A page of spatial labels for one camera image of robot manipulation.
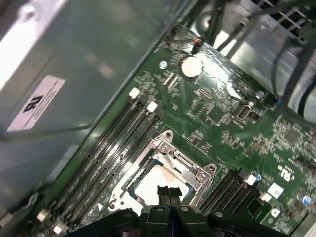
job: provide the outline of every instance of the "chip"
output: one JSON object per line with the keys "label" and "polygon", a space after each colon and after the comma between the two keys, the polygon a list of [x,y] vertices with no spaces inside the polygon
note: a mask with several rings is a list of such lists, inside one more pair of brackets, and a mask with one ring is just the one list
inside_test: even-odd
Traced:
{"label": "chip", "polygon": [[299,133],[293,129],[288,130],[286,135],[284,136],[284,139],[289,143],[293,144],[296,142],[297,138],[299,136]]}
{"label": "chip", "polygon": [[260,150],[260,148],[261,148],[261,146],[258,144],[258,143],[254,143],[253,145],[252,145],[252,147],[251,147],[254,151],[258,151],[258,150]]}

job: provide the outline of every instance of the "sticker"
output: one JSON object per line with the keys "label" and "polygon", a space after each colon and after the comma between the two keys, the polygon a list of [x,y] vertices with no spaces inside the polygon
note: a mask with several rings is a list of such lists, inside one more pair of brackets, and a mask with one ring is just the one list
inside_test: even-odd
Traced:
{"label": "sticker", "polygon": [[64,79],[46,76],[8,127],[7,132],[31,129],[64,83]]}
{"label": "sticker", "polygon": [[278,199],[283,193],[283,191],[284,189],[276,183],[273,183],[268,189],[268,193],[271,194],[271,196],[273,196],[275,199]]}

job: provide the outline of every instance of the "screw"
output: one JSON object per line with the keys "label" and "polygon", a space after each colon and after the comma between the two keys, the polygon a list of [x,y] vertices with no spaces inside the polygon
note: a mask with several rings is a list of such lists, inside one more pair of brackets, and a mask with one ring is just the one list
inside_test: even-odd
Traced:
{"label": "screw", "polygon": [[30,4],[25,4],[19,9],[18,17],[22,21],[29,21],[35,16],[35,14],[36,9]]}
{"label": "screw", "polygon": [[201,181],[204,180],[205,177],[206,177],[206,176],[205,176],[204,172],[201,172],[200,174],[197,175],[197,179],[199,179],[199,180],[201,180]]}
{"label": "screw", "polygon": [[184,211],[184,212],[189,211],[189,208],[188,208],[188,207],[186,207],[186,206],[182,206],[180,209],[181,209],[181,211]]}
{"label": "screw", "polygon": [[167,147],[166,145],[163,145],[163,146],[161,147],[161,152],[167,153],[167,151],[168,151],[168,147]]}
{"label": "screw", "polygon": [[163,209],[162,207],[157,207],[157,208],[156,208],[156,211],[158,211],[158,212],[163,212],[164,209]]}
{"label": "screw", "polygon": [[222,212],[219,212],[219,211],[215,212],[214,215],[217,216],[217,217],[223,217],[224,216],[224,214]]}
{"label": "screw", "polygon": [[159,63],[159,67],[160,67],[160,69],[165,69],[165,68],[167,68],[167,62],[166,61],[161,61],[160,63]]}

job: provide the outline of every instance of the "blue capacitor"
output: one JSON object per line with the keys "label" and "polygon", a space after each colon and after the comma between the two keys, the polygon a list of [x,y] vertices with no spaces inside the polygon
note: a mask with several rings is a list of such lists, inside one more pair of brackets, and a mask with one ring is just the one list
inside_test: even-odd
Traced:
{"label": "blue capacitor", "polygon": [[308,206],[312,202],[312,198],[310,196],[304,196],[302,198],[302,202],[304,205]]}
{"label": "blue capacitor", "polygon": [[261,180],[261,175],[258,174],[257,172],[253,171],[253,172],[251,172],[251,174],[256,177],[256,181],[260,181]]}

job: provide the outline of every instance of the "capacitor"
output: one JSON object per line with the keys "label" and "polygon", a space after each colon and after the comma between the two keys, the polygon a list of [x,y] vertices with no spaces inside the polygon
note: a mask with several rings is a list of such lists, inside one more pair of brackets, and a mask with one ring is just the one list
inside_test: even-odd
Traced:
{"label": "capacitor", "polygon": [[308,206],[312,203],[312,198],[305,193],[298,193],[296,198],[305,206]]}
{"label": "capacitor", "polygon": [[252,171],[251,174],[256,177],[256,181],[260,181],[262,179],[261,175],[258,174],[256,171]]}
{"label": "capacitor", "polygon": [[180,69],[184,78],[195,79],[202,73],[203,63],[200,59],[189,56],[181,62]]}
{"label": "capacitor", "polygon": [[263,99],[264,97],[265,97],[265,93],[264,93],[263,91],[258,90],[258,91],[256,92],[256,98],[257,98],[258,100],[261,100],[261,99]]}

